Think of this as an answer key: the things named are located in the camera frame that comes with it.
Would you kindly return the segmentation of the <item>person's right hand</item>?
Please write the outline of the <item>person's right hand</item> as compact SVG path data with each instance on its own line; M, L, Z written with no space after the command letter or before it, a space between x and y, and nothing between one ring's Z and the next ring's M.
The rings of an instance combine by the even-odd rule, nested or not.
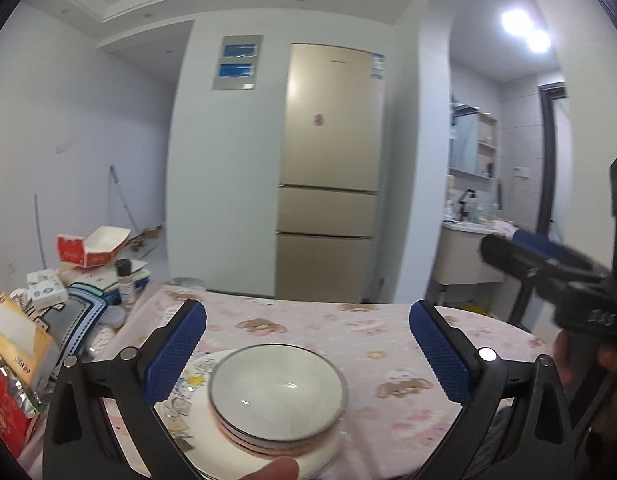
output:
M617 344L561 330L552 356L566 427L581 443L617 446Z

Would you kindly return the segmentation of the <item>person's left hand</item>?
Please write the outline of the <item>person's left hand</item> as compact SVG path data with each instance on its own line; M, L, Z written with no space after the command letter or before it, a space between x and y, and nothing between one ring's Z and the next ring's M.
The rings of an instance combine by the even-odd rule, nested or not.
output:
M250 472L240 480L298 480L300 467L292 457L278 457L257 471Z

